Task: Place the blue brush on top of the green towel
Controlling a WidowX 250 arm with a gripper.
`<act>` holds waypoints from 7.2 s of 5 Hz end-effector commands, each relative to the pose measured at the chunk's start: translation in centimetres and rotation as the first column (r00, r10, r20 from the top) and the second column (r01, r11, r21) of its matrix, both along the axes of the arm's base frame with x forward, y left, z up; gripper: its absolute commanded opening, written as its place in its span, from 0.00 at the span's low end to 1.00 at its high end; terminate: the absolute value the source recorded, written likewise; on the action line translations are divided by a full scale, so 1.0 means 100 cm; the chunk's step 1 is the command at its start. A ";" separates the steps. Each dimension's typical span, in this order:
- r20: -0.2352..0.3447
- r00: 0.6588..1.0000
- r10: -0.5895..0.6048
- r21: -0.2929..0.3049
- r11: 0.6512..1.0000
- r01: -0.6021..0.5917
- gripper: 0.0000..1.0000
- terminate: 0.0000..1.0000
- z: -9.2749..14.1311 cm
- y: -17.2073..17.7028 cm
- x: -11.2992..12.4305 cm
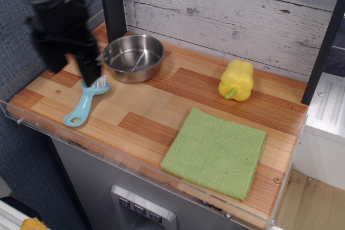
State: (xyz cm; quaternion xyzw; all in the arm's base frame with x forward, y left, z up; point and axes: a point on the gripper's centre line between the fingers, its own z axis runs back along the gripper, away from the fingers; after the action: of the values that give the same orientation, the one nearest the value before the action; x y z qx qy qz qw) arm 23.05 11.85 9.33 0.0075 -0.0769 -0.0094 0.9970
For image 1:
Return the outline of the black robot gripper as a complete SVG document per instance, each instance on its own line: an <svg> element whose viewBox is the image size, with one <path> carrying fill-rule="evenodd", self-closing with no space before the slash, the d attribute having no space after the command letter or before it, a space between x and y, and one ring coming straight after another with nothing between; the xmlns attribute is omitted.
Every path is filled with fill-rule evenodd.
<svg viewBox="0 0 345 230"><path fill-rule="evenodd" d="M34 45L52 73L66 65L65 52L75 55L87 87L101 77L96 40L86 27L85 0L26 0L34 9L27 22L32 28Z"/></svg>

